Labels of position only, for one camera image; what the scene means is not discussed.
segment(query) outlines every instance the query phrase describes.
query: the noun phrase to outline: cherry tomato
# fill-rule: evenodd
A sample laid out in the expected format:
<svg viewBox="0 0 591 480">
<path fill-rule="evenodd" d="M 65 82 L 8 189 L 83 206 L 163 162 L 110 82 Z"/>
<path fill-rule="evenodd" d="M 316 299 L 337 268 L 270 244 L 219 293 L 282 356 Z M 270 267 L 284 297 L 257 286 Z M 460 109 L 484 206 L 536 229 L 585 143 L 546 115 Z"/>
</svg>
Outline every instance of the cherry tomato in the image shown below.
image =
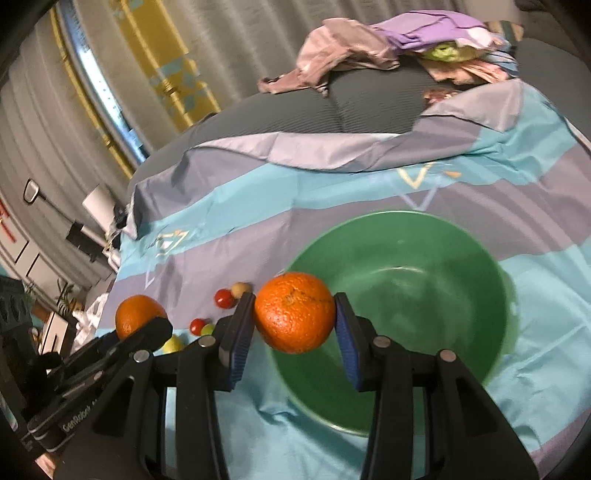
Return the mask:
<svg viewBox="0 0 591 480">
<path fill-rule="evenodd" d="M 203 327 L 205 327 L 207 325 L 207 322 L 203 319 L 194 319 L 191 324 L 189 325 L 189 330 L 191 331 L 191 333 L 198 337 L 199 335 L 201 335 L 201 330 L 203 329 Z"/>
<path fill-rule="evenodd" d="M 231 309 L 234 306 L 234 297 L 227 288 L 221 288 L 213 296 L 216 305 L 221 309 Z"/>
</svg>

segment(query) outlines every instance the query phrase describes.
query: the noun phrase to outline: bed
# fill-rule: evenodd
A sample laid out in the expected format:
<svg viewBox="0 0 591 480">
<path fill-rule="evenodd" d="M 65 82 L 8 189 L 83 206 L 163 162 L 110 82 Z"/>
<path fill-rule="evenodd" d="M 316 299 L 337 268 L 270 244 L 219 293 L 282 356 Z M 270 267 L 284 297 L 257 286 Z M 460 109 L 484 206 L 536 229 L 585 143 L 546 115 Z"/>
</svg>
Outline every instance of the bed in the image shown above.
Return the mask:
<svg viewBox="0 0 591 480">
<path fill-rule="evenodd" d="M 406 60 L 393 72 L 333 74 L 328 98 L 258 94 L 185 132 L 130 185 L 130 236 L 101 328 L 121 300 L 144 293 L 192 340 L 193 317 L 220 316 L 202 307 L 220 285 L 260 287 L 352 216 L 431 212 L 471 231 L 515 285 L 520 343 L 486 387 L 552 478 L 591 412 L 591 73 L 534 39 L 517 57 L 523 81 L 471 89 L 422 116 L 421 93 L 435 82 Z M 260 340 L 236 391 L 217 402 L 231 478 L 359 477 L 366 439 L 298 411 Z"/>
</svg>

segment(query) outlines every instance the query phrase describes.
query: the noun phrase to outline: black clamp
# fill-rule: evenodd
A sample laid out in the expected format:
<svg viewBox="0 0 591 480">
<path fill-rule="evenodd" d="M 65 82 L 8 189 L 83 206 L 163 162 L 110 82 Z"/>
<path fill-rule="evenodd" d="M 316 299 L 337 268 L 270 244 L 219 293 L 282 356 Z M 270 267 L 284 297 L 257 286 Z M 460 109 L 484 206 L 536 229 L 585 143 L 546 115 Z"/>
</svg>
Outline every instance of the black clamp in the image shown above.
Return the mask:
<svg viewBox="0 0 591 480">
<path fill-rule="evenodd" d="M 55 479 L 167 480 L 164 408 L 167 388 L 176 387 L 177 479 L 228 480 L 214 392 L 231 391 L 242 377 L 254 300 L 245 293 L 212 336 L 181 352 L 135 351 L 66 446 Z M 410 352 L 355 316 L 345 294 L 335 302 L 347 376 L 358 391 L 376 392 L 362 480 L 411 479 L 413 387 L 426 400 L 423 480 L 538 479 L 519 438 L 454 352 Z"/>
<path fill-rule="evenodd" d="M 180 352 L 154 357 L 135 351 L 99 397 L 57 465 L 56 480 L 164 479 L 165 405 L 177 389 L 177 477 L 228 480 L 215 391 L 242 378 L 251 344 L 254 295 Z"/>
<path fill-rule="evenodd" d="M 412 478 L 413 387 L 425 396 L 422 480 L 538 480 L 519 437 L 454 352 L 410 352 L 357 317 L 344 293 L 335 302 L 347 377 L 356 390 L 376 392 L 362 480 Z"/>
</svg>

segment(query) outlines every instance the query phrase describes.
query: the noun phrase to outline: mirror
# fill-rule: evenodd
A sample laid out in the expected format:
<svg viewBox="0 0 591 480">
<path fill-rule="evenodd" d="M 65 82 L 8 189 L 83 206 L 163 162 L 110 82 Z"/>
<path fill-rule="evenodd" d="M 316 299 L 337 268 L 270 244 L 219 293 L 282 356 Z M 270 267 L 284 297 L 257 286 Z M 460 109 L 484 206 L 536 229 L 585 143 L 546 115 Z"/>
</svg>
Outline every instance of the mirror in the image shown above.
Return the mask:
<svg viewBox="0 0 591 480">
<path fill-rule="evenodd" d="M 23 200 L 29 205 L 32 205 L 35 200 L 39 197 L 39 184 L 33 180 L 29 179 L 27 184 L 25 185 L 25 191 L 22 194 Z"/>
</svg>

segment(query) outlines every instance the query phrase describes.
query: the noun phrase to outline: pile of clothes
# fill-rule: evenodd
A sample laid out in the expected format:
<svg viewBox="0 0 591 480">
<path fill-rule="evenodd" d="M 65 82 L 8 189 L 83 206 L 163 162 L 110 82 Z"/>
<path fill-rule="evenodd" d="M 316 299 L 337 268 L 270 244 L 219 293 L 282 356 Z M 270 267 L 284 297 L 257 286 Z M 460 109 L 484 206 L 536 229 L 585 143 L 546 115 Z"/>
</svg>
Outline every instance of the pile of clothes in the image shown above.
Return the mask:
<svg viewBox="0 0 591 480">
<path fill-rule="evenodd" d="M 518 32 L 506 25 L 496 30 L 502 34 L 475 18 L 446 10 L 410 11 L 375 25 L 329 18 L 308 35 L 294 70 L 261 79 L 258 87 L 271 93 L 314 88 L 326 96 L 332 70 L 393 70 L 402 54 L 415 56 L 438 82 L 501 82 L 518 76 L 510 53 Z"/>
</svg>

